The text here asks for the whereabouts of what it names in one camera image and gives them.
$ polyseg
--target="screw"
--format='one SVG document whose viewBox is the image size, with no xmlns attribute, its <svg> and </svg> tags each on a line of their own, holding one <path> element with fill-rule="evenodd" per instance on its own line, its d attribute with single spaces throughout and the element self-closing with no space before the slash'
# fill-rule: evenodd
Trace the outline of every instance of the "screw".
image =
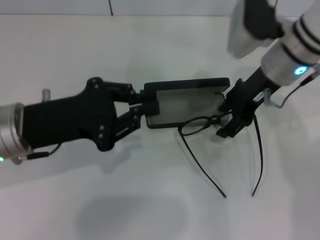
<svg viewBox="0 0 320 240">
<path fill-rule="evenodd" d="M 42 90 L 42 102 L 49 102 L 51 100 L 51 91 L 50 89 L 44 88 Z"/>
</svg>

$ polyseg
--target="blue led light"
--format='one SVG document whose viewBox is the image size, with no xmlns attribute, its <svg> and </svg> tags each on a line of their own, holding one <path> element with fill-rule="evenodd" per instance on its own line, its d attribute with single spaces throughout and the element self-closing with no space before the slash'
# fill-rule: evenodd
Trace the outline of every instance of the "blue led light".
<svg viewBox="0 0 320 240">
<path fill-rule="evenodd" d="M 295 75 L 301 75 L 301 74 L 304 74 L 305 71 L 307 71 L 307 70 L 308 70 L 308 67 L 306 67 L 306 66 L 300 66 L 300 67 L 298 67 L 298 68 L 294 71 L 294 74 L 295 74 Z"/>
</svg>

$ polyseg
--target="black eyeglass frame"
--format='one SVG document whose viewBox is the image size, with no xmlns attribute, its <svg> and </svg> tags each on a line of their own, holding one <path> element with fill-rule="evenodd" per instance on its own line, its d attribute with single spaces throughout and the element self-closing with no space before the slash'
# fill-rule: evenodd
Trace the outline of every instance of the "black eyeglass frame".
<svg viewBox="0 0 320 240">
<path fill-rule="evenodd" d="M 221 127 L 224 127 L 224 125 L 221 124 L 221 119 L 227 115 L 230 115 L 232 114 L 232 112 L 226 112 L 226 113 L 223 113 L 221 115 L 212 115 L 212 116 L 197 116 L 195 118 L 192 118 L 186 122 L 184 122 L 181 126 L 178 127 L 178 131 L 181 135 L 183 135 L 184 137 L 187 137 L 187 136 L 190 136 L 190 135 L 193 135 L 193 134 L 197 134 L 207 128 L 209 128 L 211 125 L 215 125 L 215 124 L 218 124 L 220 125 Z M 205 119 L 207 120 L 207 122 L 203 125 L 202 128 L 198 129 L 197 131 L 193 131 L 191 133 L 183 133 L 182 132 L 182 129 L 188 125 L 189 123 L 191 122 L 194 122 L 196 120 L 200 120 L 200 119 Z"/>
<path fill-rule="evenodd" d="M 195 117 L 195 118 L 192 118 L 188 121 L 186 121 L 185 123 L 183 123 L 181 126 L 178 127 L 178 132 L 186 146 L 186 148 L 188 149 L 189 153 L 192 155 L 194 161 L 196 162 L 196 164 L 198 165 L 198 167 L 202 170 L 202 172 L 204 173 L 204 175 L 210 180 L 210 182 L 213 183 L 213 185 L 218 189 L 218 191 L 221 193 L 221 195 L 226 199 L 227 196 L 226 194 L 220 189 L 220 187 L 215 183 L 215 181 L 213 181 L 211 179 L 211 177 L 207 174 L 207 172 L 203 169 L 203 167 L 200 165 L 200 163 L 198 162 L 198 160 L 196 159 L 196 156 L 194 155 L 194 153 L 191 151 L 191 148 L 189 147 L 185 137 L 186 136 L 190 136 L 190 135 L 193 135 L 193 134 L 197 134 L 207 128 L 209 128 L 211 125 L 214 125 L 214 124 L 219 124 L 221 127 L 224 127 L 222 124 L 221 124 L 221 119 L 224 117 L 224 116 L 227 116 L 227 115 L 230 115 L 232 114 L 232 112 L 226 112 L 222 115 L 212 115 L 210 117 L 208 116 L 198 116 L 198 117 Z M 204 124 L 204 126 L 202 128 L 200 128 L 199 130 L 197 131 L 194 131 L 194 132 L 191 132 L 191 133 L 183 133 L 182 132 L 182 129 L 188 125 L 189 123 L 193 122 L 193 121 L 196 121 L 196 120 L 199 120 L 199 119 L 206 119 L 207 122 Z M 261 169 L 260 169 L 260 176 L 259 176 L 259 179 L 258 179 L 258 182 L 253 190 L 253 193 L 252 193 L 252 197 L 255 195 L 256 191 L 257 191 L 257 188 L 259 186 L 259 183 L 261 181 L 261 177 L 262 177 L 262 173 L 263 173 L 263 168 L 264 168 L 264 157 L 263 157 L 263 150 L 262 150 L 262 141 L 261 141 L 261 135 L 260 135 L 260 130 L 259 130 L 259 125 L 258 125 L 258 120 L 257 120 L 257 117 L 256 115 L 253 116 L 253 121 L 254 121 L 254 125 L 255 125 L 255 130 L 256 130 L 256 134 L 257 134 L 257 138 L 258 138 L 258 143 L 259 143 L 259 150 L 260 150 L 260 162 L 261 162 Z"/>
</svg>

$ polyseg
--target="black cable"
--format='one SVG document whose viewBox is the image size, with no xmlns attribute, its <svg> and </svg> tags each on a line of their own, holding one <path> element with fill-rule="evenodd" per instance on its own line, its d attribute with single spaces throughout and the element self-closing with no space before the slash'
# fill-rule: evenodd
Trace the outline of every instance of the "black cable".
<svg viewBox="0 0 320 240">
<path fill-rule="evenodd" d="M 282 109 L 286 103 L 286 101 L 288 100 L 288 98 L 295 93 L 295 91 L 297 91 L 299 88 L 301 88 L 301 85 L 297 86 L 295 89 L 293 89 L 283 100 L 282 104 L 279 106 L 280 109 Z"/>
<path fill-rule="evenodd" d="M 257 120 L 256 115 L 253 116 L 253 121 L 254 121 L 255 130 L 256 130 L 256 136 L 258 138 L 259 149 L 260 149 L 261 171 L 260 171 L 259 180 L 253 190 L 252 197 L 255 195 L 255 193 L 257 191 L 258 185 L 259 185 L 261 177 L 262 177 L 262 172 L 264 169 L 264 156 L 263 156 L 263 152 L 262 152 L 262 142 L 261 142 L 260 130 L 259 130 L 259 125 L 258 125 L 258 120 Z"/>
<path fill-rule="evenodd" d="M 34 152 L 26 156 L 26 159 L 33 160 L 33 159 L 41 159 L 46 158 L 54 154 L 58 149 L 61 147 L 61 143 L 59 143 L 52 151 L 40 151 L 40 152 Z"/>
<path fill-rule="evenodd" d="M 275 9 L 277 7 L 277 4 L 278 4 L 278 0 L 275 0 L 275 3 L 273 5 L 273 8 Z"/>
<path fill-rule="evenodd" d="M 312 74 L 309 75 L 305 80 L 303 80 L 303 81 L 299 84 L 299 86 L 297 86 L 295 89 L 293 89 L 293 90 L 285 97 L 285 99 L 283 100 L 282 104 L 281 104 L 280 106 L 277 106 L 277 107 L 280 108 L 280 109 L 282 109 L 282 108 L 284 107 L 286 101 L 288 100 L 288 98 L 289 98 L 292 94 L 294 94 L 299 88 L 301 88 L 301 87 L 304 86 L 304 85 L 307 85 L 308 83 L 310 83 L 310 82 L 311 82 L 312 80 L 314 80 L 314 79 L 315 79 L 315 77 L 313 77 Z"/>
<path fill-rule="evenodd" d="M 61 143 L 58 144 L 51 152 L 49 152 L 49 156 L 51 156 L 52 154 L 54 154 L 56 151 L 58 151 L 58 149 L 61 147 Z"/>
<path fill-rule="evenodd" d="M 204 175 L 210 180 L 211 183 L 213 183 L 213 185 L 215 185 L 215 187 L 218 189 L 218 191 L 221 193 L 221 195 L 226 199 L 227 196 L 226 194 L 220 189 L 220 187 L 215 183 L 215 181 L 213 181 L 211 179 L 211 177 L 206 173 L 206 171 L 203 169 L 203 167 L 201 166 L 201 164 L 198 162 L 198 160 L 196 159 L 196 156 L 194 155 L 194 153 L 191 151 L 185 137 L 182 135 L 182 133 L 179 131 L 179 134 L 186 146 L 186 148 L 189 150 L 189 153 L 191 154 L 191 156 L 193 157 L 194 161 L 196 162 L 196 164 L 198 165 L 198 167 L 201 169 L 201 171 L 204 173 Z"/>
<path fill-rule="evenodd" d="M 113 16 L 113 15 L 114 15 L 114 11 L 113 11 L 113 9 L 112 9 L 111 0 L 109 0 L 109 9 L 110 9 L 110 14 L 111 14 L 111 16 Z"/>
</svg>

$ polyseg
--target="cable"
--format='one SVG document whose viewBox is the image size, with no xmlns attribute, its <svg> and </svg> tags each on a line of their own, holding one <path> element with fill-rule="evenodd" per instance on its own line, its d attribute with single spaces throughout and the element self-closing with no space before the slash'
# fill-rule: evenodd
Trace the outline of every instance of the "cable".
<svg viewBox="0 0 320 240">
<path fill-rule="evenodd" d="M 111 16 L 113 16 L 114 15 L 114 11 L 112 10 L 111 0 L 109 0 L 109 9 L 110 9 Z"/>
<path fill-rule="evenodd" d="M 295 91 L 297 91 L 299 88 L 301 88 L 302 85 L 297 86 L 295 89 L 293 89 L 283 100 L 282 104 L 279 106 L 279 109 L 282 109 L 286 103 L 286 101 L 288 100 L 288 98 L 295 93 Z"/>
<path fill-rule="evenodd" d="M 27 160 L 33 160 L 33 159 L 41 159 L 46 158 L 54 154 L 58 149 L 61 147 L 61 143 L 59 143 L 52 151 L 40 151 L 40 152 L 34 152 L 26 156 Z"/>
<path fill-rule="evenodd" d="M 252 197 L 255 195 L 258 185 L 260 183 L 261 177 L 262 177 L 262 172 L 264 169 L 264 156 L 263 156 L 263 152 L 262 152 L 262 142 L 261 142 L 261 136 L 260 136 L 260 130 L 259 130 L 259 125 L 258 125 L 258 120 L 256 115 L 253 116 L 253 121 L 254 121 L 254 126 L 255 126 L 255 130 L 256 130 L 256 136 L 258 138 L 258 143 L 259 143 L 259 150 L 260 150 L 260 159 L 261 159 L 261 171 L 260 171 L 260 176 L 259 176 L 259 180 L 253 190 L 252 193 Z"/>
<path fill-rule="evenodd" d="M 310 83 L 311 81 L 313 81 L 314 79 L 316 79 L 320 74 L 320 71 L 316 71 L 315 73 L 309 75 L 308 77 L 305 78 L 305 80 L 303 80 L 302 82 L 300 82 L 299 86 L 297 86 L 295 89 L 293 89 L 283 100 L 281 105 L 278 105 L 276 102 L 271 100 L 271 90 L 269 88 L 267 88 L 266 90 L 264 90 L 264 104 L 266 105 L 270 105 L 273 107 L 276 107 L 278 109 L 282 109 L 286 103 L 286 101 L 289 99 L 289 97 L 294 94 L 298 89 L 300 89 L 301 87 L 307 85 L 308 83 Z"/>
<path fill-rule="evenodd" d="M 273 5 L 273 8 L 275 9 L 277 7 L 277 4 L 278 4 L 278 0 L 275 0 L 275 3 Z"/>
<path fill-rule="evenodd" d="M 58 149 L 61 147 L 61 143 L 58 144 L 51 152 L 49 152 L 49 156 L 51 156 L 52 154 L 54 154 L 56 151 L 58 151 Z"/>
</svg>

